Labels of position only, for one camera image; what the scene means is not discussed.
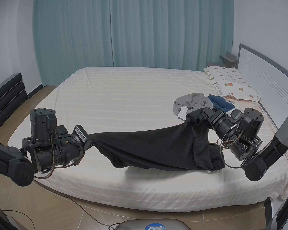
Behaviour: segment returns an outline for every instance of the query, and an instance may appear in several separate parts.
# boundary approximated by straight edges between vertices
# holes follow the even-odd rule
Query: wall
[[[20,72],[27,94],[41,84],[32,15],[33,0],[0,0],[0,82]]]
[[[234,0],[234,7],[232,53],[243,43],[288,70],[288,1]]]

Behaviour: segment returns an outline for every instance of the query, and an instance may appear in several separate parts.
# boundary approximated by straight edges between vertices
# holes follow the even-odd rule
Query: blue sticker
[[[162,224],[153,223],[149,224],[145,230],[166,230],[166,228]]]

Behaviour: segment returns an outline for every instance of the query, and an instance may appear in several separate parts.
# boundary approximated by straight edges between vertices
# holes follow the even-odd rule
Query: white bed sheet
[[[56,110],[58,125],[71,133],[81,124],[87,133],[159,129],[182,123],[173,113],[173,101],[185,94],[217,92],[204,72],[132,67],[83,68],[50,93],[38,108]],[[234,100],[242,110],[259,104]],[[264,114],[259,133],[264,147],[275,128]],[[21,147],[21,139],[31,135],[26,118],[9,140]],[[217,136],[209,132],[209,141]],[[240,163],[229,150],[225,160]],[[280,158],[265,176],[249,181],[242,169],[225,167],[217,172],[169,172],[126,167],[117,169],[99,151],[89,149],[80,165],[55,170],[40,182],[65,194],[126,208],[186,212],[228,205],[253,204],[267,197],[287,197],[288,164]]]

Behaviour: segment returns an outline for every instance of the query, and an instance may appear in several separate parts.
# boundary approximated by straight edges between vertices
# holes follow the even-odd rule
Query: curtain
[[[89,66],[202,70],[231,52],[233,0],[35,0],[43,84]]]

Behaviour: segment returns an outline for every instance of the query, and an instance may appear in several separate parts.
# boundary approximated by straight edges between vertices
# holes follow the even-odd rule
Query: floral pillowcase
[[[236,68],[210,66],[203,69],[213,82],[220,96],[229,96],[258,102],[260,96],[246,82]]]

